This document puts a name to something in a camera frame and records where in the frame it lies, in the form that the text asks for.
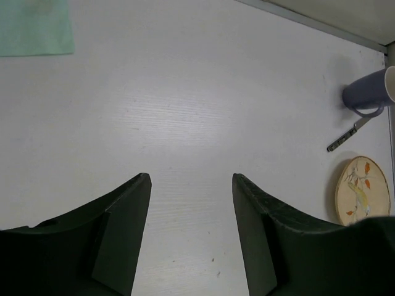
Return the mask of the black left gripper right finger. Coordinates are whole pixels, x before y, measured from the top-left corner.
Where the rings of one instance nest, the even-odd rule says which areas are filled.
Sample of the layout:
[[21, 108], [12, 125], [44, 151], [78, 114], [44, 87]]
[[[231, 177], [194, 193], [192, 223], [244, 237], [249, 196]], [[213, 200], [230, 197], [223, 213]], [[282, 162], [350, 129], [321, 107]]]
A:
[[392, 216], [330, 223], [239, 173], [232, 194], [250, 295], [394, 294]]

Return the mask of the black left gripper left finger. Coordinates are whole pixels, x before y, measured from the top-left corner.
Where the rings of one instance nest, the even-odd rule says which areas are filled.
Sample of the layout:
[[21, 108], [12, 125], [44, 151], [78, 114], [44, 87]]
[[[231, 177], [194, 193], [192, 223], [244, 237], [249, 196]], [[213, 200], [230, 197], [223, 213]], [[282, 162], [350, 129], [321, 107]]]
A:
[[140, 173], [37, 226], [1, 231], [1, 294], [130, 295], [151, 187]]

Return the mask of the cream bird pattern plate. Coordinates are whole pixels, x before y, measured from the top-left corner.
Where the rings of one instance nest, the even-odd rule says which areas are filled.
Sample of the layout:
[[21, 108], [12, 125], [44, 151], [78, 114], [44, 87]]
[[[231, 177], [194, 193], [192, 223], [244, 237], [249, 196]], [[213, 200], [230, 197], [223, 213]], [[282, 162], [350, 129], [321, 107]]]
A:
[[343, 226], [365, 218], [390, 215], [388, 182], [376, 162], [365, 156], [349, 161], [337, 183], [335, 208]]

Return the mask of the steel knife patterned handle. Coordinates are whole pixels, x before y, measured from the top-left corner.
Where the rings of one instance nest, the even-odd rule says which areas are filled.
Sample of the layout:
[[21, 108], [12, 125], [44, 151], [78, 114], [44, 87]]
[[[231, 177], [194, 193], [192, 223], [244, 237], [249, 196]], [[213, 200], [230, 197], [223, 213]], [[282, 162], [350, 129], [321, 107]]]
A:
[[358, 132], [359, 129], [361, 129], [361, 127], [363, 127], [367, 122], [369, 122], [371, 120], [371, 118], [369, 117], [365, 117], [365, 118], [361, 118], [359, 120], [357, 120], [351, 129], [349, 129], [348, 131], [346, 131], [342, 136], [340, 136], [337, 140], [335, 140], [334, 142], [332, 142], [327, 148], [326, 150], [328, 152], [332, 152], [335, 149], [337, 149], [340, 145], [342, 145], [343, 143], [345, 143], [349, 138], [351, 138], [354, 134], [356, 134], [356, 132]]

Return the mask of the green cartoon print placemat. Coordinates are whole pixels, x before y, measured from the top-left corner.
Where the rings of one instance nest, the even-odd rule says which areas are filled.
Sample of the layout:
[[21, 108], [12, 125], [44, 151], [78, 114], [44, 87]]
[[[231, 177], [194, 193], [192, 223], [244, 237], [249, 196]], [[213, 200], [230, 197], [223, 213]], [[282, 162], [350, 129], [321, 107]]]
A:
[[1, 57], [74, 52], [67, 1], [1, 1]]

